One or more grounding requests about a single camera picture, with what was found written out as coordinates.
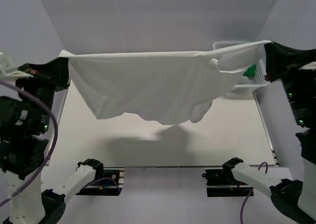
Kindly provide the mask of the white t shirt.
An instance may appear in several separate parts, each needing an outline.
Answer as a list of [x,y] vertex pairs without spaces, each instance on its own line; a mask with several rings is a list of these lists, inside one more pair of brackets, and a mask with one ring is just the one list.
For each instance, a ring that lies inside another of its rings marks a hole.
[[103,53],[61,51],[70,76],[97,119],[132,113],[146,121],[199,122],[265,56],[267,41],[212,51]]

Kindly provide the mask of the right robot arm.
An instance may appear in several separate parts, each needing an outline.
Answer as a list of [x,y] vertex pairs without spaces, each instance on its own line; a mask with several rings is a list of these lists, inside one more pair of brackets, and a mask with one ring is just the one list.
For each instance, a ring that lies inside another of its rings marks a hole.
[[242,45],[243,54],[229,53],[219,61],[225,66],[238,59],[253,64],[266,58],[265,80],[281,80],[295,122],[306,128],[297,133],[304,163],[303,180],[272,177],[234,157],[223,164],[223,179],[244,182],[269,197],[276,209],[298,224],[316,222],[316,51],[293,49],[276,42]]

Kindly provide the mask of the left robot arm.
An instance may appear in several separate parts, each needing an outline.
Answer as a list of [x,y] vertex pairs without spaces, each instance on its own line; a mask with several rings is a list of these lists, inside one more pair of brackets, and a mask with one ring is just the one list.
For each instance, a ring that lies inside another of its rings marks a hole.
[[56,188],[41,189],[41,172],[56,146],[40,136],[57,127],[51,109],[54,95],[70,85],[68,59],[46,64],[15,66],[9,54],[0,55],[0,83],[17,91],[18,99],[0,98],[0,168],[8,182],[11,213],[7,224],[55,224],[66,204],[90,183],[104,179],[103,164],[95,159],[80,162],[78,169]]

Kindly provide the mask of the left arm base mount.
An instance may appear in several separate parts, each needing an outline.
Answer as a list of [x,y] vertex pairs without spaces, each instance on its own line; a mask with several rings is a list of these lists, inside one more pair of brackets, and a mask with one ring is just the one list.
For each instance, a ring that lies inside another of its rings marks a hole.
[[104,168],[97,182],[77,193],[79,196],[119,196],[124,182],[124,168]]

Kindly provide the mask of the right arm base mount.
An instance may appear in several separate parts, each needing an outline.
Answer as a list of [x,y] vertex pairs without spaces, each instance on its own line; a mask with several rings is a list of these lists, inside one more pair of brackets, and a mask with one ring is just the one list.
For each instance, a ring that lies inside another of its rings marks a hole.
[[254,196],[252,188],[244,182],[229,178],[223,169],[208,169],[201,175],[206,180],[207,197]]

